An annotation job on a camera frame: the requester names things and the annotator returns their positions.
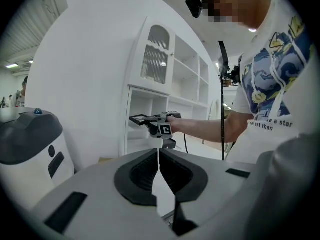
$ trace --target background person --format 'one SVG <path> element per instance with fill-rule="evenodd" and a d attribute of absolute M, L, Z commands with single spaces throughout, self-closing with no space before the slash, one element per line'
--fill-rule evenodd
<path fill-rule="evenodd" d="M 11 98 L 11 104 L 10 104 L 11 108 L 25 106 L 27 82 L 28 82 L 28 77 L 26 76 L 26 78 L 22 82 L 22 90 L 17 91 Z"/>

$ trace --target head-mounted camera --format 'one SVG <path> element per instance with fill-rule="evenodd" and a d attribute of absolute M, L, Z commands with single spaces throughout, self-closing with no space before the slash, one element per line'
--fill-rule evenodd
<path fill-rule="evenodd" d="M 185 3 L 192 13 L 192 16 L 199 18 L 204 9 L 203 0 L 185 0 Z"/>
<path fill-rule="evenodd" d="M 192 16 L 195 18 L 199 18 L 203 10 L 201 0 L 186 0 L 185 3 L 192 13 Z"/>

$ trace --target arched cabinet door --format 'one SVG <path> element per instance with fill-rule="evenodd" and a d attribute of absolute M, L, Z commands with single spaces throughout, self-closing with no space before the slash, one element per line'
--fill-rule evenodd
<path fill-rule="evenodd" d="M 147 17 L 128 63 L 129 86 L 169 95 L 171 92 L 176 34 Z"/>

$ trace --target white robot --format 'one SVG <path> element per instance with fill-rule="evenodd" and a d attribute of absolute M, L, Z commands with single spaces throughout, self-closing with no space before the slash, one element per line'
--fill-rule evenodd
<path fill-rule="evenodd" d="M 0 180 L 14 203 L 30 211 L 74 173 L 54 114 L 26 107 L 0 110 Z"/>

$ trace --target ceiling light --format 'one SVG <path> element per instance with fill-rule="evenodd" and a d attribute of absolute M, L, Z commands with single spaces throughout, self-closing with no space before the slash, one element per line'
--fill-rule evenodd
<path fill-rule="evenodd" d="M 11 69 L 11 68 L 15 68 L 15 67 L 19 67 L 19 65 L 17 64 L 12 64 L 12 65 L 8 65 L 8 66 L 5 66 L 7 69 Z"/>

